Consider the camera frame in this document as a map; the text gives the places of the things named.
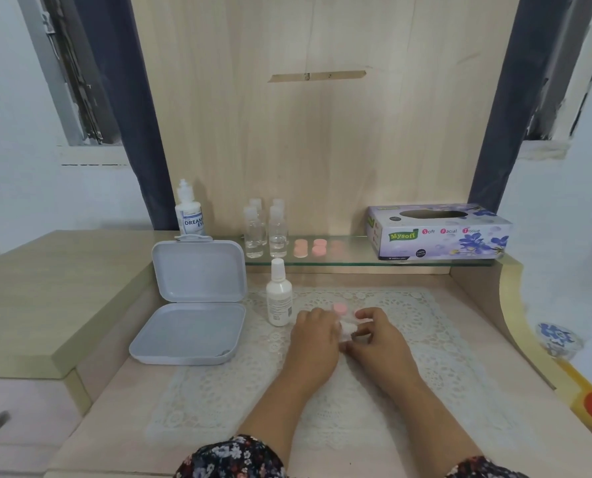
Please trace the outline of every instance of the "lace doily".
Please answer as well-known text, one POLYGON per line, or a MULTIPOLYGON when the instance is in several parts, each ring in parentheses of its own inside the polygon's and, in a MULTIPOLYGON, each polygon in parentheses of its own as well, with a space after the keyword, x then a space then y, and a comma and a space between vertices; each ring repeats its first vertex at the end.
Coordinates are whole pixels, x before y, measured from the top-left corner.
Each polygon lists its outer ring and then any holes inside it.
MULTIPOLYGON (((403 333, 420 373, 473 439, 514 447, 531 433, 510 410, 469 345, 426 289, 294 290, 294 311, 379 306, 403 333)), ((265 292, 251 289, 236 356, 219 366, 180 367, 146 428, 146 438, 199 446, 231 436, 283 365, 291 325, 265 318, 265 292)), ((393 402, 362 369, 340 357, 331 379, 308 402, 294 448, 391 446, 406 440, 393 402)))

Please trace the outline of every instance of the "green label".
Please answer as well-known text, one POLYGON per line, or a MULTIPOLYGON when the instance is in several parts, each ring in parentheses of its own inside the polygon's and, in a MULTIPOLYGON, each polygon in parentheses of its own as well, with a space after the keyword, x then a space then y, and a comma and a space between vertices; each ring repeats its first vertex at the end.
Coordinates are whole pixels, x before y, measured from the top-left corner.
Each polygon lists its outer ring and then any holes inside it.
POLYGON ((389 241, 396 240, 415 240, 418 238, 418 229, 413 231, 398 231, 396 233, 389 233, 389 241))

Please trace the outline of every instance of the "sleeve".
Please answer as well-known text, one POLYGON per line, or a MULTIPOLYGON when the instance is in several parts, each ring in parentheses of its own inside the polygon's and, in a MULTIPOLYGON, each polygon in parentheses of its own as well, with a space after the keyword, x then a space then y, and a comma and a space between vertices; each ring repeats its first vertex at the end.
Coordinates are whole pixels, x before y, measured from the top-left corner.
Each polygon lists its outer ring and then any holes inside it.
POLYGON ((199 448, 174 478, 285 478, 283 462, 263 442, 238 435, 199 448))
POLYGON ((446 475, 445 478, 528 478, 528 476, 497 466, 484 456, 465 459, 446 475))

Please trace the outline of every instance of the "tissue box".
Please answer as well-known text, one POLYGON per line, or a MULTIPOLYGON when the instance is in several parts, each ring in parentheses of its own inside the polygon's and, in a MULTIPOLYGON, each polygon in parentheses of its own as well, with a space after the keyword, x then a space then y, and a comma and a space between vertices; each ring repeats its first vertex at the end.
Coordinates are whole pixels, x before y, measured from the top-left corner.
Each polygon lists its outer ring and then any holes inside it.
POLYGON ((476 204, 370 206, 367 237, 380 260, 498 258, 511 223, 476 204))

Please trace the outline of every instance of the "bottle label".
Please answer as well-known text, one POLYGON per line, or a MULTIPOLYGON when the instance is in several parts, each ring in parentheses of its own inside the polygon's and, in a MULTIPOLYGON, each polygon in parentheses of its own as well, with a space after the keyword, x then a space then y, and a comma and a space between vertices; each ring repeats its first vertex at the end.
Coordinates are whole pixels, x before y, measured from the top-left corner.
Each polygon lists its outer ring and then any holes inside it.
POLYGON ((199 211, 194 213, 192 211, 181 211, 183 217, 183 229, 184 234, 205 234, 203 228, 203 213, 199 211))
POLYGON ((269 321, 276 324, 282 324, 292 317, 292 296, 283 299, 273 299, 267 297, 267 310, 269 312, 269 321))

